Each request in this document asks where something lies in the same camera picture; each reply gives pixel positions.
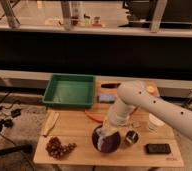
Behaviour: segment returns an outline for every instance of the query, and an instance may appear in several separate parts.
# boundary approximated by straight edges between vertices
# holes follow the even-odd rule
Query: cup
[[[147,129],[149,131],[156,131],[159,127],[163,126],[165,123],[163,121],[161,121],[160,119],[158,119],[157,117],[155,117],[153,114],[149,114],[149,120],[147,122]]]

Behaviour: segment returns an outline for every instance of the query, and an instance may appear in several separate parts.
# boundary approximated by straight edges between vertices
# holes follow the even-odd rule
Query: wooden table
[[[99,93],[116,93],[116,89],[101,88],[105,81],[96,83],[96,96]],[[109,104],[95,103],[90,111],[101,116],[106,115]],[[38,164],[68,164],[68,165],[96,165],[96,166],[149,166],[149,167],[183,167],[184,163],[172,129],[168,125],[160,127],[156,132],[147,130],[148,112],[138,109],[130,118],[130,123],[138,122],[135,128],[139,134],[139,141],[131,147],[124,144],[124,137],[128,127],[120,129],[122,142],[120,148],[111,154],[98,152],[92,144],[91,135],[99,123],[89,119],[84,110],[80,109],[49,109],[59,112],[55,127],[46,138],[39,138],[34,162]],[[62,144],[75,142],[77,148],[61,160],[50,157],[45,150],[46,144],[53,136],[57,136]],[[169,155],[147,155],[144,145],[147,143],[168,143],[172,153]]]

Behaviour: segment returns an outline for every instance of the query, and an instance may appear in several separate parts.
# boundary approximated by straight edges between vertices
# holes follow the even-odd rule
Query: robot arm
[[[150,95],[144,82],[122,83],[118,88],[118,96],[102,127],[105,136],[115,133],[116,129],[113,128],[126,122],[133,105],[147,110],[192,140],[192,111]]]

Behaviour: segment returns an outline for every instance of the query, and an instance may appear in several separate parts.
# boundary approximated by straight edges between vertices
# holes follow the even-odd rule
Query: green plastic tray
[[[95,94],[91,75],[52,75],[42,102],[51,107],[90,108]]]

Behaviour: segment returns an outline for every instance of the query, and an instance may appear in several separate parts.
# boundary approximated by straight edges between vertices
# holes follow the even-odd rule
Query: bunch of grapes
[[[61,157],[71,153],[75,147],[77,147],[75,143],[62,145],[58,137],[52,137],[47,143],[46,150],[49,156],[55,159],[61,159]]]

